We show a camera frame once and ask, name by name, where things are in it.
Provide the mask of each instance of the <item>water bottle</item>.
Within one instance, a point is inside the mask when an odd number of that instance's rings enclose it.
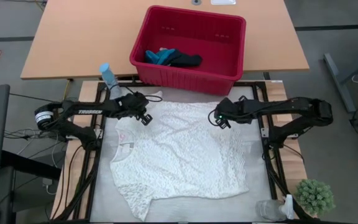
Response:
[[[121,87],[118,85],[116,76],[110,70],[110,65],[108,63],[102,64],[99,71],[102,73],[102,79],[110,90],[110,100],[122,96]]]
[[[292,195],[287,195],[285,203],[279,200],[259,201],[256,203],[256,213],[271,221],[294,219]]]

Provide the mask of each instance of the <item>red plastic bin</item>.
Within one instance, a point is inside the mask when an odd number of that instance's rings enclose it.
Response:
[[[243,73],[245,37],[246,20],[239,16],[151,6],[130,61],[144,83],[227,95]],[[161,47],[198,54],[203,61],[188,68],[145,63],[145,51]]]

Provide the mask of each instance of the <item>wooden desk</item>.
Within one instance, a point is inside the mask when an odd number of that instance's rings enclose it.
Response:
[[[79,100],[80,101],[95,101],[96,98],[96,90],[97,90],[98,82],[83,82],[81,93]],[[267,93],[268,93],[268,99],[269,101],[278,101],[278,100],[286,100],[287,96],[285,94],[284,84],[281,81],[271,81],[266,82],[267,86]],[[277,126],[282,126],[284,124],[287,124],[289,121],[292,120],[292,117],[290,114],[282,114],[282,115],[275,115],[273,116],[273,122]],[[81,115],[81,116],[75,116],[74,117],[74,123],[80,126],[89,126],[91,123],[91,116],[88,115]],[[292,147],[293,149],[300,152],[299,144],[297,140],[286,140],[285,144],[287,146]],[[71,161],[71,158],[73,157],[74,152],[80,145],[79,140],[70,141],[68,143],[67,147],[67,153],[65,158],[65,175],[64,175],[64,186],[63,186],[63,197],[62,197],[62,204],[60,205],[56,217],[63,211],[64,209],[64,201],[66,199],[66,190],[67,190],[67,182],[68,182],[68,166]],[[288,189],[291,193],[295,193],[295,186],[297,183],[299,183],[302,179],[307,179],[305,166],[302,162],[302,159],[299,157],[299,155],[295,154],[291,150],[287,148],[283,148],[280,151],[281,158],[282,158],[282,164],[285,172],[285,177],[287,180]],[[73,160],[73,164],[71,167],[71,174],[70,174],[70,188],[68,189],[68,202],[72,199],[75,188],[80,174],[81,174],[81,168],[83,165],[83,159],[84,159],[84,150],[79,150],[75,158]],[[52,214],[55,213],[55,210],[58,207],[60,196],[61,196],[61,190],[62,190],[62,178],[63,175],[60,175],[60,181],[57,189],[57,193],[55,196],[55,202],[53,204]],[[277,197],[281,198],[282,194],[281,191],[277,189]],[[82,204],[81,204],[81,212],[80,212],[80,218],[85,217],[85,207],[86,203],[88,201],[88,191],[85,192]]]
[[[117,76],[136,74],[129,62],[146,10],[161,5],[242,16],[247,21],[244,71],[307,70],[308,62],[283,0],[49,0],[22,79],[100,77],[109,62]]]

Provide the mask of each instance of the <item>black cloth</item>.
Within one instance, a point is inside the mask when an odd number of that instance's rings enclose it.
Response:
[[[175,50],[170,54],[162,65],[169,65],[171,67],[192,67],[201,64],[203,59],[199,55],[187,55],[179,50]]]

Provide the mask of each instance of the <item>green succulent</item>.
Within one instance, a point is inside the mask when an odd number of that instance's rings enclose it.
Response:
[[[295,199],[310,215],[322,215],[335,208],[329,185],[317,180],[302,180],[296,186]]]

